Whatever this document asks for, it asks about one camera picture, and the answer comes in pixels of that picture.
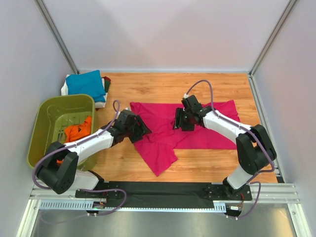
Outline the olive green plastic basket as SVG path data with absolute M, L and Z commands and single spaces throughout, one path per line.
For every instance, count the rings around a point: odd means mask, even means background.
M 87 117 L 91 117 L 91 133 L 94 133 L 98 129 L 95 112 L 94 100 L 86 94 L 57 96 L 44 101 L 39 107 L 29 146 L 29 167 L 35 167 L 51 143 L 66 142 L 64 130 L 67 127 L 80 125 Z

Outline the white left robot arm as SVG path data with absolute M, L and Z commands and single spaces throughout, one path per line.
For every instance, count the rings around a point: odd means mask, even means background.
M 87 192 L 99 198 L 104 192 L 101 177 L 93 171 L 82 171 L 79 165 L 99 151 L 111 148 L 128 138 L 132 144 L 151 134 L 141 117 L 130 110 L 116 112 L 115 117 L 96 132 L 74 142 L 52 143 L 37 162 L 32 179 L 44 190 L 63 194 L 68 189 Z

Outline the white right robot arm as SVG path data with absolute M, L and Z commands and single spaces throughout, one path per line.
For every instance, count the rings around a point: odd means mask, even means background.
M 233 120 L 216 110 L 213 103 L 202 106 L 194 95 L 186 94 L 181 102 L 183 107 L 176 109 L 174 129 L 194 131 L 195 126 L 201 126 L 236 145 L 238 166 L 223 180 L 222 193 L 226 198 L 234 199 L 259 174 L 275 171 L 277 154 L 264 126 Z

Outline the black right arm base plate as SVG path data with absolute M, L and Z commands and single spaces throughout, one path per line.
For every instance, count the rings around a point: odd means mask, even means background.
M 207 184 L 203 189 L 206 197 L 210 200 L 234 200 L 250 201 L 252 194 L 249 185 L 244 185 L 240 189 L 234 190 L 223 184 Z

